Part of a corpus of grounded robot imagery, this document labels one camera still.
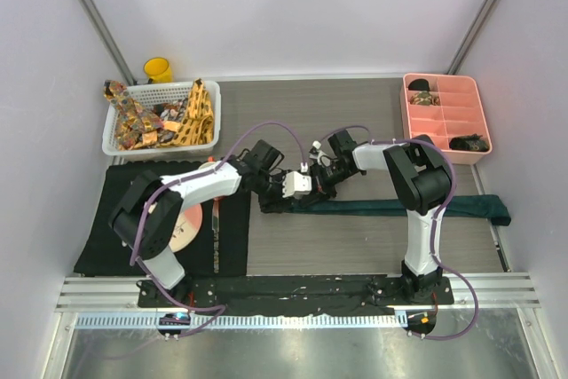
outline yellow mug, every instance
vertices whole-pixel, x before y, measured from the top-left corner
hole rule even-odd
[[[174,81],[170,63],[165,58],[149,59],[144,65],[144,72],[150,79],[149,83],[171,83]]]

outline pink organizer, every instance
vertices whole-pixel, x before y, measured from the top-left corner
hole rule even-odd
[[[430,83],[430,93],[440,97],[440,106],[414,106],[409,103],[416,91],[409,91],[408,84],[416,79]],[[426,134],[434,144],[448,155],[452,163],[475,164],[493,150],[487,122],[481,106],[475,80],[466,75],[421,75],[404,76],[400,92],[402,122],[406,138]],[[450,150],[449,142],[454,137],[477,133],[489,144],[489,151]]]

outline robotic arm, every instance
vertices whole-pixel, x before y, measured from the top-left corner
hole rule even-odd
[[[431,142],[425,136],[421,139]],[[144,226],[138,255],[152,275],[165,288],[172,289],[185,276],[168,246],[180,211],[215,197],[253,191],[258,194],[263,212],[285,212],[295,203],[306,207],[334,198],[335,186],[357,173],[388,170],[397,196],[408,211],[408,250],[402,261],[405,297],[412,301],[430,296],[442,275],[430,255],[432,217],[451,188],[444,159],[433,149],[418,144],[358,145],[347,130],[332,135],[328,142],[335,158],[323,153],[316,142],[311,150],[312,165],[300,170],[275,172],[284,156],[259,140],[252,150],[244,150],[239,156],[205,170],[162,177],[147,171],[132,182],[109,224],[126,244],[134,247],[146,201],[161,186],[171,185],[156,199]],[[439,232],[437,227],[437,252]]]

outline metal pole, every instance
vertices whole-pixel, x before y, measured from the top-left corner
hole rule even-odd
[[[132,75],[128,65],[126,64],[126,60],[118,49],[118,45],[110,34],[107,24],[105,24],[105,21],[100,15],[99,10],[97,9],[97,6],[93,2],[93,0],[79,0],[79,2],[81,2],[83,9],[89,16],[93,27],[95,27],[95,30],[97,30],[97,33],[99,33],[100,39],[108,49],[108,53],[110,53],[110,56],[118,67],[122,78],[128,85],[134,84],[134,76]]]
[[[481,29],[487,22],[487,19],[491,15],[493,8],[497,4],[499,0],[484,0],[479,12],[477,13],[476,18],[473,20],[473,23],[469,27],[468,32],[466,33],[463,41],[461,42],[460,49],[456,52],[452,63],[447,71],[449,75],[455,75],[460,67],[462,66],[463,61],[465,60],[466,56],[471,49],[471,46],[476,41],[477,36],[481,32]]]

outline white basket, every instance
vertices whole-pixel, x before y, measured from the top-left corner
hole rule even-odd
[[[163,102],[173,102],[186,98],[193,87],[193,82],[159,83],[129,86],[126,93],[133,97],[144,107],[152,108]],[[221,88],[217,82],[205,81],[205,88],[209,91],[211,106],[215,114],[215,129],[213,140],[201,146],[175,146],[172,148],[141,148],[139,150],[120,150],[114,138],[117,113],[114,107],[109,106],[106,114],[105,129],[103,131],[103,152],[106,155],[124,157],[128,161],[150,160],[164,158],[181,158],[186,155],[208,155],[219,140],[221,131]]]

